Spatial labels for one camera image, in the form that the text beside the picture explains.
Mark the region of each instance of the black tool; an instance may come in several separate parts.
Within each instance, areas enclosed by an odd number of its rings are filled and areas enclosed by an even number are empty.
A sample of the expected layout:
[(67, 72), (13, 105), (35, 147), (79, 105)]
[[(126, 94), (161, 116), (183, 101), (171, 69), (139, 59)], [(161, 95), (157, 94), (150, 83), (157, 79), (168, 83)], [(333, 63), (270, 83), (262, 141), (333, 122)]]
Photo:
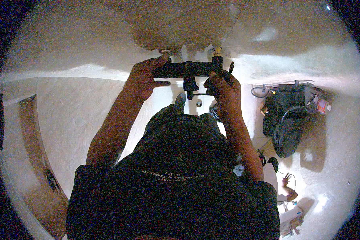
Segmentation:
[(195, 77), (205, 77), (208, 76), (210, 71), (215, 71), (228, 82), (233, 67), (233, 62), (231, 62), (229, 72), (224, 71), (223, 57), (221, 56), (213, 56), (211, 62), (186, 61), (185, 63), (172, 63), (172, 60), (169, 58), (161, 68), (152, 71), (152, 74), (154, 75), (154, 78), (183, 78), (183, 89), (187, 92), (188, 100), (192, 100), (193, 96), (200, 95), (210, 95), (217, 98), (218, 93), (213, 89), (212, 85), (208, 87), (206, 93), (194, 94), (193, 91), (199, 90)]

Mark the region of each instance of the person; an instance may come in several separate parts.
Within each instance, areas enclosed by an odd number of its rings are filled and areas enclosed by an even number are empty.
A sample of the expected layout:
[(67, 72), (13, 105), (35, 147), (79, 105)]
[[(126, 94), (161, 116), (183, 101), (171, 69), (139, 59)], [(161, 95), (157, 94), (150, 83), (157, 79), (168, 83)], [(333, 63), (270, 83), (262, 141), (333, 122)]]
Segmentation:
[[(75, 172), (66, 219), (68, 239), (278, 239), (276, 191), (241, 113), (240, 84), (209, 74), (226, 137), (210, 114), (183, 113), (185, 95), (155, 114), (134, 151), (117, 164), (130, 129), (153, 89), (152, 70), (167, 53), (134, 65), (87, 162)], [(245, 167), (239, 178), (237, 162)]]
[(291, 175), (287, 173), (281, 181), (282, 189), (287, 193), (287, 195), (279, 194), (279, 187), (276, 178), (276, 173), (279, 170), (279, 162), (275, 157), (270, 157), (267, 162), (263, 161), (263, 173), (264, 181), (270, 183), (276, 190), (277, 193), (277, 203), (278, 205), (283, 204), (285, 201), (292, 202), (297, 198), (298, 194), (295, 190), (287, 187)]

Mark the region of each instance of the black shirt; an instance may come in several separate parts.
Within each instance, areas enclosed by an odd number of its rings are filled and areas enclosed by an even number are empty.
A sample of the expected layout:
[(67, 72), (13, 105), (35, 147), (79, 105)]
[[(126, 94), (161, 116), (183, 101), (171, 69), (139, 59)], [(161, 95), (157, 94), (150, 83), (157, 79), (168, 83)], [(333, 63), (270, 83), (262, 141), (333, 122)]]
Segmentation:
[(278, 239), (276, 191), (231, 170), (226, 140), (202, 122), (173, 121), (109, 171), (81, 165), (67, 213), (69, 239)]

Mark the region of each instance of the floor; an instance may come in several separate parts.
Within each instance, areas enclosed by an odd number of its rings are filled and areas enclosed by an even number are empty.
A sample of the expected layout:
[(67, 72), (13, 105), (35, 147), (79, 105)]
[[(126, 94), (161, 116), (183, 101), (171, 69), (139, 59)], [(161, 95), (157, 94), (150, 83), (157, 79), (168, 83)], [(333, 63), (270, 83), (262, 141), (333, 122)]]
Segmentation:
[[(296, 178), (289, 186), (296, 184), (296, 200), (304, 212), (299, 234), (290, 238), (330, 239), (350, 216), (360, 189), (360, 55), (326, 2), (43, 4), (19, 31), (0, 84), (37, 78), (44, 148), (68, 198), (74, 172), (85, 163), (89, 144), (133, 64), (157, 57), (158, 49), (165, 48), (172, 50), (174, 62), (208, 61), (212, 45), (220, 45), (225, 68), (235, 62), (243, 118), (256, 148), (268, 138), (257, 110), (261, 100), (250, 94), (253, 86), (310, 79), (329, 95), (332, 111), (310, 117), (298, 150), (288, 158), (277, 157), (280, 172)], [(198, 84), (205, 79), (198, 78)], [(123, 156), (133, 151), (150, 117), (181, 92), (181, 79), (171, 82), (144, 103)], [(201, 108), (197, 98), (187, 102), (185, 113), (207, 112), (213, 98), (200, 100)], [(267, 157), (276, 156), (270, 143), (263, 150)]]

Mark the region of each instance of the cable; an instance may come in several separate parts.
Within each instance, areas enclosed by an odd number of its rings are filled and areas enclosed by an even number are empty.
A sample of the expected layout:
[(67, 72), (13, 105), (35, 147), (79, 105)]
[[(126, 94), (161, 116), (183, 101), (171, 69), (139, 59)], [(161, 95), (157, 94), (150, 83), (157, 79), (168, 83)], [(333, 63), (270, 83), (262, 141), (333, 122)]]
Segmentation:
[(295, 187), (294, 187), (293, 191), (296, 192), (296, 191), (295, 191), (295, 190), (296, 190), (296, 177), (295, 177), (295, 175), (293, 175), (292, 173), (289, 173), (289, 172), (288, 172), (287, 174), (292, 175), (293, 178), (295, 179)]
[(253, 90), (254, 90), (254, 89), (264, 90), (264, 89), (266, 89), (266, 88), (263, 86), (263, 87), (255, 87), (255, 88), (252, 88), (252, 89), (251, 89), (251, 94), (254, 95), (254, 96), (257, 97), (257, 98), (265, 98), (265, 97), (268, 95), (268, 92), (269, 92), (269, 90), (267, 90), (267, 93), (266, 93), (264, 96), (257, 96), (256, 94), (253, 93)]
[(271, 140), (272, 138), (268, 139), (268, 141), (262, 146), (260, 147), (258, 150), (261, 150), (265, 145), (267, 145), (267, 143), (269, 143), (269, 141)]

